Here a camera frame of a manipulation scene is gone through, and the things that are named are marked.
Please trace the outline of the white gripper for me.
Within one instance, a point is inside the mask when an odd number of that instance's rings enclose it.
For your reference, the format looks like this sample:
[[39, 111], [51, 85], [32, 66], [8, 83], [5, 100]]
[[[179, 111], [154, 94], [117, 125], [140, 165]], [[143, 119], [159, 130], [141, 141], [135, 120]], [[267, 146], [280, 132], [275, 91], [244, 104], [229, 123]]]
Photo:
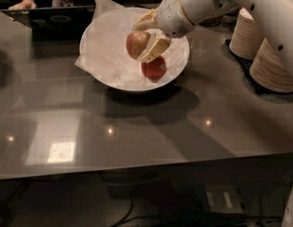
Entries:
[[[145, 31], [156, 27], [170, 38], [182, 38], [195, 28], [187, 19], [181, 0], [163, 0], [157, 9], [150, 9], [140, 17], [132, 30]], [[171, 39], [164, 34], [152, 33], [137, 60], [149, 63], [160, 57], [171, 45]]]

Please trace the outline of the person's right hand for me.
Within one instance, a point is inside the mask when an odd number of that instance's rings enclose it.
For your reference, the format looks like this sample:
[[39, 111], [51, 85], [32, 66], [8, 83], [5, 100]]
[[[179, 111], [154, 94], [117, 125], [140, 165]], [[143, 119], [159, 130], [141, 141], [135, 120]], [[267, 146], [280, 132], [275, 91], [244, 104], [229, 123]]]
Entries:
[[9, 7], [9, 9], [35, 9], [36, 7], [37, 5], [33, 0], [23, 0], [22, 2]]

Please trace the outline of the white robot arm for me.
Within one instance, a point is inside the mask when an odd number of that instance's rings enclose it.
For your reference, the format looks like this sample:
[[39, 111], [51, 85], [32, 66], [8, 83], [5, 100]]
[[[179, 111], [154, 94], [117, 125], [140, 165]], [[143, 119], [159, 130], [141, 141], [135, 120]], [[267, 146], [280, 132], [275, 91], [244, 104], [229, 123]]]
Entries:
[[256, 22], [293, 78], [293, 0], [163, 0], [134, 25], [135, 30], [157, 28], [138, 60], [150, 62], [203, 21], [241, 7]]

